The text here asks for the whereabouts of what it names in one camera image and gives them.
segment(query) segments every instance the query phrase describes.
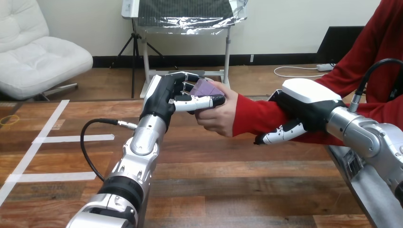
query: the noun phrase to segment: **wooden table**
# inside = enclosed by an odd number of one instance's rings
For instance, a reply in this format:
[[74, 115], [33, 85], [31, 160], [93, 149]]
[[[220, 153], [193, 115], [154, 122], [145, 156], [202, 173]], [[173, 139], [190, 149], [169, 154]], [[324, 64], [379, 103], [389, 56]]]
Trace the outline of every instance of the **wooden table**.
[[[15, 112], [20, 120], [0, 129], [0, 192], [9, 186], [4, 184], [7, 178], [7, 183], [15, 182], [0, 207], [1, 228], [63, 228], [102, 185], [98, 178], [29, 182], [26, 174], [91, 171], [79, 142], [44, 141], [32, 159], [27, 158], [32, 142], [59, 105], [25, 103]], [[94, 118], [137, 123], [141, 105], [140, 101], [69, 102], [45, 136], [77, 136]], [[132, 132], [106, 124], [87, 130], [87, 135], [99, 134], [115, 137], [86, 142], [86, 148], [95, 166], [107, 175]], [[295, 142], [255, 146], [253, 141], [249, 134], [233, 139], [218, 136], [198, 126], [194, 116], [175, 114], [153, 174], [145, 227], [370, 227], [323, 146]], [[29, 165], [16, 173], [24, 155]], [[13, 172], [23, 175], [12, 179]]]

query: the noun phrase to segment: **white wall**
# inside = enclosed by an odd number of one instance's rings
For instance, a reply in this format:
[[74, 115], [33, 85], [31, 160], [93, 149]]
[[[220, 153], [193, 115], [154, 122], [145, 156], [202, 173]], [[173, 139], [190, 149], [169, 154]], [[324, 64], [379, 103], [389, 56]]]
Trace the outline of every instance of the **white wall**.
[[[122, 0], [38, 0], [50, 35], [77, 43], [93, 56], [116, 56], [131, 33]], [[232, 31], [231, 54], [316, 53], [329, 26], [365, 25], [380, 0], [249, 0], [248, 19]], [[218, 36], [151, 34], [164, 55], [222, 55]], [[124, 52], [130, 55], [133, 45]]]

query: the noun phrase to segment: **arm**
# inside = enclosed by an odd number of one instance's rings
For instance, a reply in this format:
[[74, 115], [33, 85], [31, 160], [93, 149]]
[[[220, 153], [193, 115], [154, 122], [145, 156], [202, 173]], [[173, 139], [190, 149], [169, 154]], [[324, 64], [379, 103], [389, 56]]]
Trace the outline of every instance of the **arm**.
[[[388, 103], [360, 104], [358, 113], [380, 123], [394, 124], [403, 129], [403, 118], [401, 117], [401, 113], [403, 113], [403, 95]], [[288, 120], [287, 115], [275, 102], [254, 102], [239, 95], [233, 125], [233, 136], [246, 132], [255, 135], [268, 133], [285, 124]], [[293, 141], [343, 146], [343, 142], [322, 132], [306, 133]]]
[[357, 89], [365, 72], [375, 62], [379, 46], [397, 7], [396, 0], [382, 0], [351, 50], [332, 72], [316, 80], [341, 97]]

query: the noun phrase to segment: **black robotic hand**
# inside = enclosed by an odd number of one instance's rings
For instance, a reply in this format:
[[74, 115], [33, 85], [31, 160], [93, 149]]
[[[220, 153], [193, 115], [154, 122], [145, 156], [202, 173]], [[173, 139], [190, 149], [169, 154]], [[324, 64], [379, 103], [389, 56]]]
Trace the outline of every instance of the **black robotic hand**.
[[167, 129], [171, 116], [175, 111], [194, 111], [210, 108], [225, 103], [223, 95], [199, 96], [187, 95], [193, 85], [188, 82], [204, 80], [202, 76], [176, 72], [164, 76], [154, 76], [144, 98], [143, 112], [140, 119], [146, 115], [156, 115], [163, 119]]

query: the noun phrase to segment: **red sweater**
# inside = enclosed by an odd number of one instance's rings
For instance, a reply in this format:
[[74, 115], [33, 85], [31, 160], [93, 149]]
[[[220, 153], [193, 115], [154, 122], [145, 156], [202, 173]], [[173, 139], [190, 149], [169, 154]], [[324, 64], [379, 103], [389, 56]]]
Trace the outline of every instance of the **red sweater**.
[[[382, 0], [350, 52], [329, 74], [316, 82], [345, 97], [358, 88], [371, 65], [385, 58], [403, 58], [403, 1]], [[398, 65], [379, 67], [367, 84], [366, 104], [358, 113], [403, 129], [403, 95], [387, 102], [398, 76]], [[251, 101], [239, 95], [233, 136], [269, 133], [288, 121], [275, 102]], [[297, 142], [343, 145], [327, 133], [306, 133]]]

